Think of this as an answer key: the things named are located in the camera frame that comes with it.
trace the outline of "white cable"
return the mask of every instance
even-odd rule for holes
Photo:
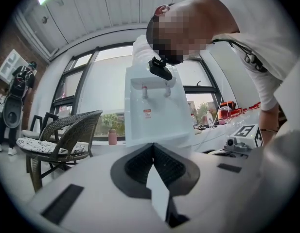
[[[218,114],[219,114],[219,110],[220,110],[220,108],[221,108],[221,103],[222,103],[222,99],[223,99],[223,76],[221,76],[221,91],[222,91],[222,94],[221,94],[221,101],[220,101],[220,104],[219,104],[219,108],[218,108],[218,111],[217,111],[217,115],[216,115],[216,117],[215,117],[215,119],[214,119],[214,121],[213,121],[213,125],[211,126],[211,128],[214,127],[214,122],[216,121],[216,119],[217,119],[217,117],[218,117]],[[208,135],[209,135],[209,132],[210,132],[211,128],[209,127],[209,130],[208,130],[208,132],[207,132],[207,135],[205,136],[204,140],[203,140],[201,143],[198,144],[198,146],[197,146],[197,148],[194,150],[194,152],[196,152],[196,151],[200,148],[200,146],[206,141],[206,139],[207,139],[207,137],[208,137]]]

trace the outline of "ceiling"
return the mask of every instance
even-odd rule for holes
[[[158,5],[179,1],[183,0],[47,0],[39,5],[37,0],[24,0],[19,10],[51,53],[101,30],[144,28]]]

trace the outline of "window frame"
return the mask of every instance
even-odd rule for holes
[[[71,58],[71,60],[69,61],[68,65],[66,66],[66,68],[65,68],[64,72],[62,73],[62,76],[61,76],[61,78],[58,82],[55,93],[53,95],[53,100],[52,100],[52,105],[51,105],[50,112],[54,113],[55,110],[56,110],[56,107],[65,105],[65,106],[72,106],[71,115],[75,115],[77,113],[77,107],[80,103],[81,91],[82,91],[84,82],[86,80],[86,76],[88,74],[88,71],[89,71],[90,67],[95,62],[99,52],[103,51],[103,50],[118,48],[118,47],[132,46],[133,43],[134,42],[123,42],[123,43],[107,45],[107,46],[104,46],[104,47],[96,47],[93,50],[84,52],[84,53],[82,53],[80,55],[77,55],[77,56],[73,56]],[[91,54],[91,57],[90,57],[89,61],[86,64],[81,65],[81,66],[76,67],[76,68],[73,68],[79,58],[84,57],[84,56],[89,55],[89,54]],[[211,86],[184,85],[183,88],[184,88],[185,94],[205,94],[205,93],[211,94],[212,98],[213,98],[213,101],[215,103],[215,106],[218,108],[219,107],[218,103],[221,101],[222,96],[221,96],[221,92],[218,88],[218,85],[217,85],[215,79],[213,78],[213,75],[211,74],[207,64],[205,63],[205,61],[202,59],[202,57],[200,55],[199,55],[199,57],[190,57],[187,60],[197,61],[201,64],[201,67],[205,70],[205,72],[207,74],[207,77],[208,77],[208,79],[211,83]],[[75,95],[74,96],[69,96],[69,97],[66,97],[66,98],[63,98],[63,99],[55,100],[55,95],[57,93],[57,90],[58,90],[59,85],[61,84],[62,80],[65,77],[69,76],[69,75],[72,75],[72,74],[75,74],[75,73],[81,72],[81,71],[83,73],[82,73],[81,78],[78,82],[77,89],[75,91]],[[93,138],[93,140],[94,141],[107,141],[108,137],[95,136]],[[117,140],[118,141],[125,141],[125,136],[118,136]]]

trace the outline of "ear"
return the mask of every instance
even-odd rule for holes
[[[168,5],[161,5],[156,8],[154,15],[159,17],[169,10],[170,10],[170,7]]]

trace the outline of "black fisheye border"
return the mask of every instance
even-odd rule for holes
[[[14,8],[21,0],[0,0],[0,34],[8,22]],[[300,32],[300,0],[279,0]],[[13,205],[0,182],[0,232],[22,230],[24,232],[41,232],[42,224],[37,228],[28,222],[21,212]],[[277,218],[263,230],[271,232],[285,229],[300,228],[300,187],[289,201],[288,205],[280,212]]]

